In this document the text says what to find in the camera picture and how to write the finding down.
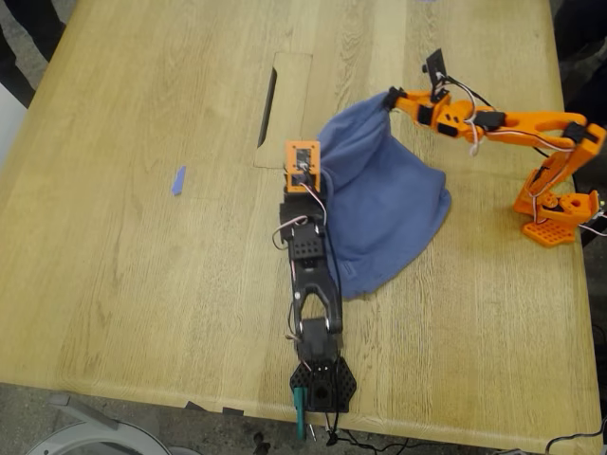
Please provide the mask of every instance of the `blue towel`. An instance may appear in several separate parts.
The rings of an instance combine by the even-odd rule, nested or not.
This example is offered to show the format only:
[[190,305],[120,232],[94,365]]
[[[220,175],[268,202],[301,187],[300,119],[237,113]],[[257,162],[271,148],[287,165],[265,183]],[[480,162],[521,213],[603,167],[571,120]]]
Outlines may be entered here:
[[329,230],[347,299],[375,291],[412,261],[451,203],[445,174],[392,136],[385,96],[350,106],[318,136]]

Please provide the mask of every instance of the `orange robot base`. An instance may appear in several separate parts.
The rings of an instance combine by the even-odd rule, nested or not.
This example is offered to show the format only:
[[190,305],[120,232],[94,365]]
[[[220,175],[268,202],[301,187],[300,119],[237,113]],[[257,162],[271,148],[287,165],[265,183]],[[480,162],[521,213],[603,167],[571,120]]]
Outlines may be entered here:
[[585,137],[573,152],[555,152],[533,170],[514,202],[514,211],[534,217],[523,225],[524,235],[543,246],[573,242],[578,225],[600,209],[596,191],[557,195],[549,190],[598,155],[605,130],[591,124],[587,132],[593,140]]

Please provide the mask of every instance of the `electrical wire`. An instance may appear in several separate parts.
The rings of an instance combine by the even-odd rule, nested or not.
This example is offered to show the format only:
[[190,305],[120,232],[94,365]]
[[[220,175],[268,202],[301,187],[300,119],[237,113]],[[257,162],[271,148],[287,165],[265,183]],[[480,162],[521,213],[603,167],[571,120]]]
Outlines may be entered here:
[[422,446],[445,446],[446,444],[443,443],[418,443],[418,444],[413,444],[411,446],[407,446],[407,448],[415,448],[415,447],[422,447]]
[[372,450],[373,453],[375,455],[377,455],[378,453],[382,453],[385,452],[386,450],[388,450],[391,447],[400,447],[400,450],[395,454],[395,455],[399,455],[400,453],[402,453],[402,451],[407,448],[407,444],[409,443],[409,438],[407,438],[404,442],[404,444],[401,443],[392,443],[392,444],[388,444],[387,446],[383,447],[383,448],[377,448],[371,444],[365,444],[365,443],[360,443],[357,438],[354,437],[354,435],[347,429],[345,429],[343,431],[344,433],[346,433],[348,435],[348,438],[338,438],[338,441],[344,441],[346,443],[349,443],[350,446],[356,446],[358,448],[363,448],[365,450]]
[[294,341],[301,341],[300,338],[295,335],[295,331],[293,330],[293,326],[291,325],[291,315],[293,315],[293,300],[291,304],[288,305],[288,314],[286,315],[286,326],[288,327],[289,334],[285,335],[286,339],[292,339]]
[[280,249],[281,251],[284,251],[288,248],[288,246],[285,246],[284,248],[280,248],[277,244],[276,244],[276,234],[282,229],[282,228],[286,228],[287,226],[293,225],[293,224],[298,224],[298,225],[303,225],[307,222],[307,215],[300,215],[300,216],[296,216],[295,218],[287,221],[286,223],[282,223],[280,226],[276,227],[276,229],[274,230],[274,232],[272,232],[272,243],[274,244],[274,246],[276,247],[276,249]]
[[[465,85],[462,82],[459,82],[458,80],[456,80],[454,77],[452,76],[447,76],[446,77],[447,81],[449,81],[450,83],[459,86],[460,88],[464,88],[466,87],[469,92],[472,94],[473,97],[475,97],[476,99],[482,101],[484,104],[486,104],[488,107],[490,107],[491,109],[493,109],[494,111],[496,110],[495,107],[489,102],[487,101],[485,98],[483,98],[481,95],[479,95],[478,93],[476,93],[474,90],[472,90],[470,87],[468,87],[467,85]],[[540,154],[541,156],[548,158],[549,155],[545,154],[542,150],[540,150],[538,147],[532,147],[533,150],[535,150],[538,154]]]
[[493,452],[491,455],[506,455],[508,453],[524,453],[522,450],[520,450],[519,448],[509,448],[508,450],[497,450],[495,452]]
[[320,198],[320,197],[319,197],[319,196],[316,194],[316,192],[315,192],[315,191],[312,191],[312,189],[311,189],[310,187],[308,187],[308,186],[307,186],[305,183],[300,183],[300,185],[302,185],[302,186],[305,188],[305,190],[306,190],[307,192],[309,192],[309,193],[310,193],[310,195],[311,195],[311,196],[312,196],[314,199],[316,199],[316,202],[318,202],[318,203],[321,205],[321,207],[322,207],[322,212],[324,213],[324,218],[323,218],[323,220],[322,220],[322,225],[323,225],[323,226],[326,226],[326,208],[324,207],[324,204],[322,203],[321,198]]
[[[331,229],[329,224],[326,225],[326,238],[329,241],[329,248],[331,248],[331,258],[333,259],[333,266],[335,267],[335,275],[337,277],[337,286],[338,286],[338,303],[340,307],[342,307],[342,296],[341,296],[341,275],[340,268],[338,267],[338,260],[335,253],[335,248],[333,247],[333,239],[331,238]],[[335,438],[337,436],[338,431],[338,419],[340,418],[340,403],[339,403],[339,390],[338,390],[338,381],[339,381],[339,370],[340,368],[340,352],[338,351],[338,359],[337,364],[335,366],[335,395],[336,395],[336,405],[335,405],[335,420],[333,421],[333,429],[331,431],[332,437]]]
[[461,88],[468,94],[470,102],[472,103],[472,113],[468,116],[468,118],[464,118],[463,121],[472,129],[472,135],[474,138],[474,142],[472,143],[472,145],[470,146],[470,149],[469,149],[469,154],[470,154],[470,156],[476,156],[478,154],[478,148],[480,145],[480,141],[479,141],[479,137],[478,137],[478,131],[476,131],[476,125],[474,124],[474,120],[476,119],[476,100],[475,100],[475,98],[478,98],[480,96],[478,94],[476,94],[477,97],[475,97],[474,94],[472,93],[472,90],[470,90],[470,88],[467,85],[457,81],[454,78],[450,78],[448,76],[443,75],[440,71],[436,73],[436,76],[438,77],[439,80],[447,81],[447,82],[443,82],[440,85],[438,85],[436,87],[437,89],[442,88],[445,85],[448,85],[451,83],[453,85],[457,85],[459,88]]
[[565,170],[565,167],[567,166],[567,163],[565,162],[561,169],[557,172],[557,174],[552,177],[550,180],[548,180],[546,183],[543,184],[543,187],[536,192],[535,194],[531,194],[531,191],[528,191],[527,194],[529,195],[529,197],[531,198],[532,202],[532,206],[533,206],[533,222],[536,225],[540,225],[541,223],[545,222],[546,219],[544,218],[543,220],[541,220],[540,222],[538,221],[538,197],[540,197],[542,195],[542,193],[546,190],[546,188],[548,188],[550,185],[552,185],[554,182],[556,182],[559,177],[561,177],[562,172]]
[[603,418],[603,421],[600,424],[600,429],[594,433],[575,433],[570,434],[569,436],[560,436],[558,438],[550,440],[548,444],[546,444],[546,450],[544,452],[544,455],[550,455],[550,447],[560,441],[569,441],[576,438],[594,438],[595,436],[599,436],[605,430],[605,424],[607,424],[607,416]]
[[488,137],[499,136],[499,135],[532,136],[532,137],[535,137],[536,140],[539,140],[540,143],[543,144],[545,147],[552,149],[552,150],[556,150],[557,152],[565,152],[565,153],[569,154],[575,150],[574,147],[568,147],[568,148],[559,147],[557,145],[552,144],[551,142],[548,142],[543,137],[534,135],[533,133],[528,133],[527,131],[500,130],[500,131],[486,131],[485,134]]

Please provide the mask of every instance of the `floor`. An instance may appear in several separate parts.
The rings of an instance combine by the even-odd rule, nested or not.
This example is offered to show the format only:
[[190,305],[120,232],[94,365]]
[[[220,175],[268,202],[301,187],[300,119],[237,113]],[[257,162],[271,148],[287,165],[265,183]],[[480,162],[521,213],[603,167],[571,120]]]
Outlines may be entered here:
[[[561,0],[551,0],[553,7]],[[76,0],[54,0],[53,3],[62,18],[66,21]],[[44,73],[46,62],[38,54],[26,33],[9,16],[3,2],[0,2],[0,25],[17,53],[17,63],[22,68],[32,86],[37,86]],[[576,83],[581,83],[591,74],[595,61],[579,66]],[[607,194],[605,181],[600,176],[607,173],[607,154],[603,154],[592,168],[579,173],[579,190],[590,188],[602,190]],[[584,250],[588,292],[591,302],[593,322],[607,328],[607,242],[595,240]],[[0,384],[0,455],[25,454],[40,439],[71,422],[46,404],[48,391]],[[363,450],[339,443],[326,447],[326,435],[322,428],[316,428],[319,438],[317,443],[298,442],[295,438],[295,427],[292,424],[263,419],[228,416],[199,410],[165,408],[119,400],[108,400],[99,397],[80,397],[81,401],[103,411],[110,417],[130,422],[146,428],[159,437],[167,446],[185,446],[201,454],[236,454],[253,453],[255,444],[253,435],[261,431],[271,444],[270,453],[289,454],[324,454],[332,455],[360,454]],[[368,433],[357,433],[360,441],[383,447],[390,443],[403,443],[404,440]],[[398,449],[387,450],[397,453]],[[486,454],[490,450],[454,445],[421,446],[408,448],[411,454]]]

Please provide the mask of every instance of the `wood grain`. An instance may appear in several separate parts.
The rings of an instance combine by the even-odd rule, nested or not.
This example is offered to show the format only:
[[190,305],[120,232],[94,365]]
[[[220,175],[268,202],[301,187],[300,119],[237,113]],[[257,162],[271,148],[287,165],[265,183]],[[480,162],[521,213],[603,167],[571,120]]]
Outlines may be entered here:
[[[312,56],[311,138],[390,85],[427,87],[440,46],[495,105],[562,109],[543,1],[81,0],[0,174],[0,381],[293,421],[283,177],[254,166],[275,55]],[[536,452],[594,431],[580,246],[534,244],[511,209],[539,158],[484,143],[471,159],[400,114],[393,133],[447,173],[452,206],[344,304],[359,389],[340,424]]]

